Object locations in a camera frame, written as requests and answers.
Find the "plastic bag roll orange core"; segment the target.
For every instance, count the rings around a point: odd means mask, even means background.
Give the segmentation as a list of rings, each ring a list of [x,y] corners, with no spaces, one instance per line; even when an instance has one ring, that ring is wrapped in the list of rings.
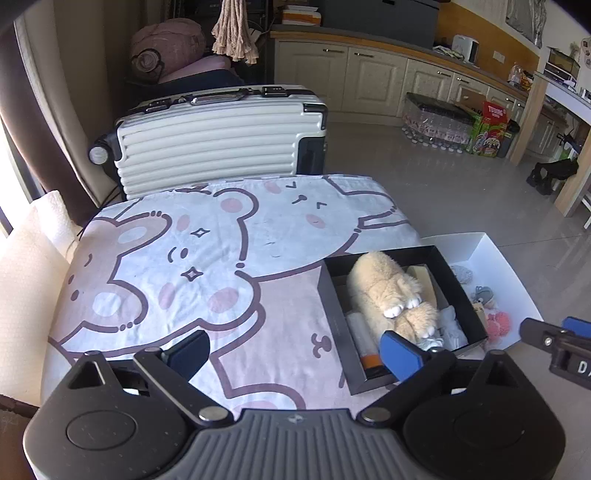
[[[367,378],[376,378],[384,374],[384,365],[379,355],[378,344],[370,334],[366,319],[360,312],[349,311],[346,314],[349,332],[353,337],[363,372]]]

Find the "beige plush teddy bear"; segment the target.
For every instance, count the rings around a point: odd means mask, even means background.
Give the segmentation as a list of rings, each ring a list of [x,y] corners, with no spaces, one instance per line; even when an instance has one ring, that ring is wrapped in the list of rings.
[[[418,280],[386,253],[361,255],[346,277],[346,289],[353,310],[366,319],[377,344],[387,331],[415,345],[435,336],[438,310],[423,300]]]

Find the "white cardboard tray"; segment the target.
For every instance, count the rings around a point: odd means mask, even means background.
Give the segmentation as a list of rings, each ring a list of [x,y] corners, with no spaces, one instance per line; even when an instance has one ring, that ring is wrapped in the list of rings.
[[[502,311],[510,316],[511,332],[499,342],[493,343],[489,341],[486,330],[487,337],[481,342],[483,349],[510,348],[520,341],[519,326],[524,319],[542,318],[520,278],[487,234],[471,232],[435,235],[425,237],[423,243],[437,247],[450,266],[462,265],[472,270],[473,281],[469,285],[461,284],[469,300],[474,302],[473,294],[477,286],[488,286],[493,290],[496,301],[493,309],[485,309],[477,303],[484,314],[485,330],[489,313]]]

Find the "grey yarn ball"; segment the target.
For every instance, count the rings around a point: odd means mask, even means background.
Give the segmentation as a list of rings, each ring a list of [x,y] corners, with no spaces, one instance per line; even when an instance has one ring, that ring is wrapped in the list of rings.
[[[451,265],[450,268],[460,284],[469,285],[473,281],[471,269],[462,265]]]

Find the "black cardboard box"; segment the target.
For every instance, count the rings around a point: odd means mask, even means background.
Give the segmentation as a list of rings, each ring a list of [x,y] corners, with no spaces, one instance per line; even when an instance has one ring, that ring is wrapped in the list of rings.
[[[394,249],[325,259],[318,288],[353,395],[393,384],[413,361],[388,367],[392,330],[421,353],[444,347],[465,353],[484,342],[485,327],[451,266],[436,246]]]

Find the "cartoon bear bed sheet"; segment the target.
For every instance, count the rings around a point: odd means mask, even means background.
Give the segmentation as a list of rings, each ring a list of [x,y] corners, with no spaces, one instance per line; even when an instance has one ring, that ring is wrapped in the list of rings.
[[[65,276],[41,394],[86,351],[126,359],[202,330],[211,354],[191,382],[231,412],[358,412],[381,391],[349,392],[322,264],[420,242],[369,177],[209,182],[110,206],[85,228]]]

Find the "white paper towel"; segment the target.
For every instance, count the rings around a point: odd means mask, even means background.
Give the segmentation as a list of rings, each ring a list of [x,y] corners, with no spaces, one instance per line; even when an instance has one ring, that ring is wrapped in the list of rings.
[[[42,234],[71,263],[81,227],[69,216],[59,191],[52,190],[30,204],[29,226]]]

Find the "pack of water bottles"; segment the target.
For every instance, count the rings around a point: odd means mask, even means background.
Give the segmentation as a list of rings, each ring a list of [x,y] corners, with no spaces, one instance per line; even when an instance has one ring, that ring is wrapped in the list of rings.
[[[482,111],[408,92],[402,113],[403,131],[413,142],[435,149],[477,154]]]

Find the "white ribbed suitcase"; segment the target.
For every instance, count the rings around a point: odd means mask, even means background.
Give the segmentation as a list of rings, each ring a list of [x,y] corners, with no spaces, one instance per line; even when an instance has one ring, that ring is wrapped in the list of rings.
[[[146,100],[88,149],[127,199],[199,182],[320,175],[329,109],[301,85],[239,86]]]

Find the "cream kitchen cabinets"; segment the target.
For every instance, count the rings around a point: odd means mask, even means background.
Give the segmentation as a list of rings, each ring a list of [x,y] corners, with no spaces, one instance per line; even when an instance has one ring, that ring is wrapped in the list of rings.
[[[395,125],[409,92],[452,103],[481,94],[523,121],[525,93],[420,47],[321,27],[280,26],[270,37],[276,83],[314,91],[337,121]]]

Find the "brown curtain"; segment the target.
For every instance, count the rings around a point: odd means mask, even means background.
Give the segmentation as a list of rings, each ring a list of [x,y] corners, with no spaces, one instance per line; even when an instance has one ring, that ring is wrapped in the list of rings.
[[[51,133],[31,89],[16,34],[1,34],[1,118],[32,174],[47,192],[61,194],[70,218],[83,225],[97,208]]]

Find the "pink bedding bag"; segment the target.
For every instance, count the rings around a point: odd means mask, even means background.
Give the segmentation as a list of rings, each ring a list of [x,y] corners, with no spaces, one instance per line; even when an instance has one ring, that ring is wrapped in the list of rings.
[[[134,80],[163,84],[216,70],[229,70],[228,57],[206,55],[201,26],[175,18],[147,25],[130,41],[129,71]]]

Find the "beige mop head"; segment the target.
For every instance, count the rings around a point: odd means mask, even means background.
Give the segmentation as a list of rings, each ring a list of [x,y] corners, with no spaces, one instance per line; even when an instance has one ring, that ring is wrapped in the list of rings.
[[[222,0],[221,14],[211,34],[214,54],[229,57],[233,62],[243,61],[247,65],[254,65],[259,59],[259,50],[249,35],[245,0]]]

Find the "metal keychain clasp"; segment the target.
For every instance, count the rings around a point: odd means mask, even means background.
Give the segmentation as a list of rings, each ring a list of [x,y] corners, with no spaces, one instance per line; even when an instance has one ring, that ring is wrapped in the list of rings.
[[[420,340],[417,346],[424,351],[429,351],[433,348],[444,348],[445,341],[439,336],[428,337]]]

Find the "grey plush keychain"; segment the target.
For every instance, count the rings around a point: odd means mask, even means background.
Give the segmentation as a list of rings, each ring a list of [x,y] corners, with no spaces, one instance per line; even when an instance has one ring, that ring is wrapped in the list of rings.
[[[473,301],[480,303],[485,309],[493,309],[496,306],[494,292],[488,286],[477,286],[473,294]]]

